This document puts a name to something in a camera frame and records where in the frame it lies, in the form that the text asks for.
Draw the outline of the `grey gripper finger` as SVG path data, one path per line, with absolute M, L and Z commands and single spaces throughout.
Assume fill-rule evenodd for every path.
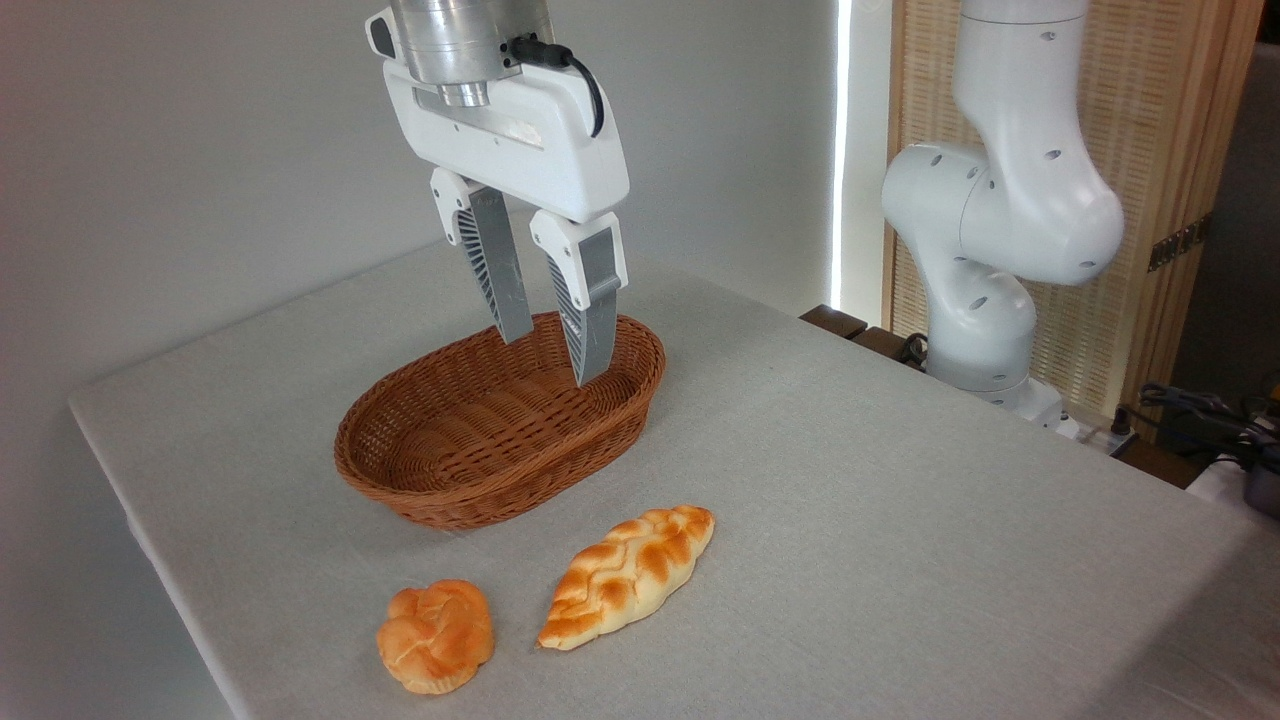
M 540 209 L 530 228 L 548 256 L 576 383 L 585 386 L 611 365 L 617 292 L 628 284 L 620 219 L 609 211 L 579 224 Z
M 443 167 L 430 186 L 447 240 L 465 251 L 502 340 L 525 337 L 532 318 L 504 195 Z

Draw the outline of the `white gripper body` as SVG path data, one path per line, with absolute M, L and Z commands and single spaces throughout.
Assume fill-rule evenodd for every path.
M 577 223 L 630 191 L 612 111 L 591 137 L 591 95 L 573 70 L 526 65 L 490 82 L 481 108 L 447 106 L 397 61 L 384 61 L 383 74 L 404 137 L 426 161 Z

